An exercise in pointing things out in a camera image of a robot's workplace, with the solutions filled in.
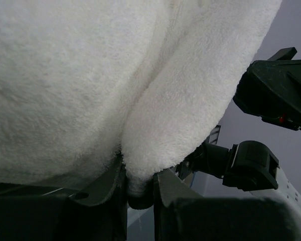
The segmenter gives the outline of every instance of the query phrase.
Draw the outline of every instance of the white plastic part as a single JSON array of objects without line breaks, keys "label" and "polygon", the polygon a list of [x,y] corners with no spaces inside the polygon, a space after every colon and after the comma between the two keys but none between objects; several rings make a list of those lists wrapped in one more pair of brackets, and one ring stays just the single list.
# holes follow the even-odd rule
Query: white plastic part
[{"label": "white plastic part", "polygon": [[279,167],[276,172],[277,189],[251,191],[255,197],[275,199],[284,202],[298,225],[301,234],[301,195],[293,187],[284,171]]}]

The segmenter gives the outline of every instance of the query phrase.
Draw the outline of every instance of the gray background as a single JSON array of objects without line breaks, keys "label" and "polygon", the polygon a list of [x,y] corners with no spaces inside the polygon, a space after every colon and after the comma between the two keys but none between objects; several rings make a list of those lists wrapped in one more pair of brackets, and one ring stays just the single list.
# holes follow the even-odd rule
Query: gray background
[{"label": "gray background", "polygon": [[[281,48],[296,47],[295,59],[301,59],[301,0],[283,0],[271,28],[254,59],[268,59]],[[244,114],[233,102],[224,117],[218,145],[231,148],[242,141],[255,140],[266,144],[278,157],[287,178],[301,194],[301,132],[270,124]],[[222,185],[213,176],[197,173],[193,189],[208,197],[245,197],[248,193]],[[154,240],[154,217],[150,209],[128,227],[128,241]]]}]

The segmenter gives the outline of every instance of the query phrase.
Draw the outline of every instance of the white towel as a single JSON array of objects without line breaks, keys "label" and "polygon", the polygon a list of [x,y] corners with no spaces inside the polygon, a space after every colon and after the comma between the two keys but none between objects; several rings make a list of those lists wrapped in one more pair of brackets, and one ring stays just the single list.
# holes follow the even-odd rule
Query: white towel
[{"label": "white towel", "polygon": [[0,1],[0,182],[130,189],[222,117],[281,0]]}]

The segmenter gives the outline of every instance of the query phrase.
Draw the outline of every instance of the gray wall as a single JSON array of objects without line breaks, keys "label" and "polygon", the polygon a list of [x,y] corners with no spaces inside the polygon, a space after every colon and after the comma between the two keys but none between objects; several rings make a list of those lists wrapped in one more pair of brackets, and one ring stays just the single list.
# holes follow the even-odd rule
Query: gray wall
[{"label": "gray wall", "polygon": [[[284,0],[265,37],[257,59],[267,59],[277,50],[296,47],[295,59],[301,59],[301,0]],[[266,124],[258,117],[244,114],[233,102],[224,117],[218,145],[232,147],[246,140],[266,144],[278,157],[287,178],[301,194],[301,132]],[[222,182],[212,176],[207,179],[205,196],[250,196],[248,193],[222,186]]]}]

